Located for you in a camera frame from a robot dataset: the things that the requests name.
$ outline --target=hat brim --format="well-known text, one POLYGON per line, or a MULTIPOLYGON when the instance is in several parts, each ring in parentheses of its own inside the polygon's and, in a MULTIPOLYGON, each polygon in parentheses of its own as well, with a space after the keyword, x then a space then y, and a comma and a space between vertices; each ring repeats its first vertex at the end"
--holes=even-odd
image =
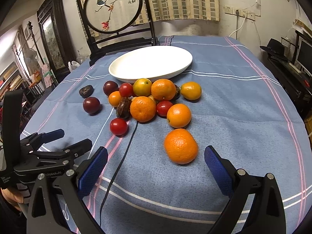
POLYGON ((280 58, 282 60, 288 61, 288 58, 285 55, 274 53, 274 52, 272 52, 272 50, 268 49, 268 47, 266 47, 266 46, 260 46, 260 48, 262 50, 266 51, 267 53, 271 54, 272 56, 275 56, 275 57, 280 58))

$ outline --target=black hat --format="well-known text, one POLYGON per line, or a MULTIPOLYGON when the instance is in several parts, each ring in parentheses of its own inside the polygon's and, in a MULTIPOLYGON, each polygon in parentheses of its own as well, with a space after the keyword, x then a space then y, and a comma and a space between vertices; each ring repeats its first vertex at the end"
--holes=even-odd
POLYGON ((284 56, 285 47, 278 40, 270 39, 267 46, 260 46, 260 48, 277 58, 288 61, 284 56))

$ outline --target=monitor screen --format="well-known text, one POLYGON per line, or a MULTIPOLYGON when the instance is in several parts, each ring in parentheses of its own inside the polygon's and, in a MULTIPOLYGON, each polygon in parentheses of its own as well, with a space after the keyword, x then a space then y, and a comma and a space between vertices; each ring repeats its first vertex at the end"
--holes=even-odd
POLYGON ((297 61, 310 73, 312 73, 312 46, 301 41, 297 61))

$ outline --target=human hand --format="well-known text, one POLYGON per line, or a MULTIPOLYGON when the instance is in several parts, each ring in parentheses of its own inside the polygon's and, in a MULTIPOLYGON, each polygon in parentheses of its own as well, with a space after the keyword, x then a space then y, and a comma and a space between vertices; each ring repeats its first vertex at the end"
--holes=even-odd
POLYGON ((13 207, 15 207, 18 211, 21 211, 18 203, 23 203, 24 198, 21 193, 15 189, 15 188, 7 188, 7 189, 2 189, 1 188, 1 193, 4 197, 4 199, 10 203, 13 207))

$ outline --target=red cherry tomato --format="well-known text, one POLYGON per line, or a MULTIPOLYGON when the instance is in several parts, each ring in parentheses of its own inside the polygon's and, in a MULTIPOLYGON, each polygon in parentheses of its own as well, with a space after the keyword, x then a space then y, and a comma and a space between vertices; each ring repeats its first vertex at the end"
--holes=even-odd
POLYGON ((132 85, 130 83, 123 83, 119 87, 119 93, 122 97, 131 97, 134 94, 132 85))
POLYGON ((127 132, 127 130, 128 130, 128 124, 122 118, 116 118, 110 122, 110 131, 114 135, 123 135, 127 132))
POLYGON ((157 104, 156 110, 159 116, 167 117, 167 112, 173 104, 170 101, 161 101, 157 104))

